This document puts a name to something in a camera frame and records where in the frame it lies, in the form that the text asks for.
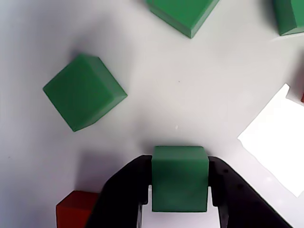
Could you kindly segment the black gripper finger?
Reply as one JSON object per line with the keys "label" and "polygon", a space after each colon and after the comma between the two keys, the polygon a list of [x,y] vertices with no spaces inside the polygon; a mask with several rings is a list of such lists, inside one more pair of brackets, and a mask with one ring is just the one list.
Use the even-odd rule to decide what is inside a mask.
{"label": "black gripper finger", "polygon": [[85,227],[140,228],[151,184],[152,156],[141,155],[105,183]]}
{"label": "black gripper finger", "polygon": [[222,228],[291,227],[251,185],[218,157],[209,157],[209,187]]}

